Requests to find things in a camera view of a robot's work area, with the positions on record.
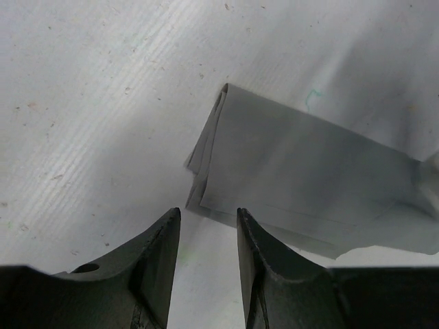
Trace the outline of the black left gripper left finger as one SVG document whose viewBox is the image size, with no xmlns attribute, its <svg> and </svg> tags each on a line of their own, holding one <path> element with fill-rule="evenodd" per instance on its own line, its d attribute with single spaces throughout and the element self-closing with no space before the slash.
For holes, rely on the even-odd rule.
<svg viewBox="0 0 439 329">
<path fill-rule="evenodd" d="M 179 208 L 72 272 L 56 274 L 52 328 L 166 328 L 180 239 Z"/>
</svg>

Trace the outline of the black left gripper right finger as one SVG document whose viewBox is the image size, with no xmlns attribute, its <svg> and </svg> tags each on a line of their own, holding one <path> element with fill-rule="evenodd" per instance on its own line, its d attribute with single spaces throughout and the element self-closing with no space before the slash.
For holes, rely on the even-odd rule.
<svg viewBox="0 0 439 329">
<path fill-rule="evenodd" d="M 342 328 L 328 271 L 237 211 L 237 246 L 247 328 Z"/>
</svg>

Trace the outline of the grey underwear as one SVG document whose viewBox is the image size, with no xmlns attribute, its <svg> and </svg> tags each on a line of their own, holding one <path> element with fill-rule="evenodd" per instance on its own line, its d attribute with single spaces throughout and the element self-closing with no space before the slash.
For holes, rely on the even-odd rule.
<svg viewBox="0 0 439 329">
<path fill-rule="evenodd" d="M 438 252 L 438 212 L 420 188 L 421 162 L 232 84 L 187 167 L 194 175 L 187 209 L 229 221 L 245 208 L 308 252 Z"/>
</svg>

